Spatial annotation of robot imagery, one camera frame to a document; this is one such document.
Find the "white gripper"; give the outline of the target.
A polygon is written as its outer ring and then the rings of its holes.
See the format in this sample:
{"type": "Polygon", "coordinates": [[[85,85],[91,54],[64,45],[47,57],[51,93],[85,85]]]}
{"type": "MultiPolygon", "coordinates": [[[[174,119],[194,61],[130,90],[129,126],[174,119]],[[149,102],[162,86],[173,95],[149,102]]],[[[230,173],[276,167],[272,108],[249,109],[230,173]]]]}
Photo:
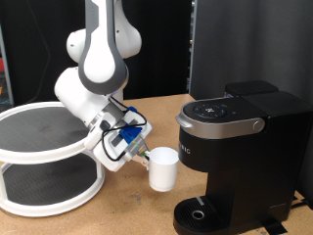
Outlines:
{"type": "Polygon", "coordinates": [[[149,169],[149,160],[145,156],[150,154],[150,149],[145,138],[151,130],[146,118],[134,110],[115,116],[105,113],[89,131],[85,148],[110,171],[118,171],[133,158],[149,169]]]}

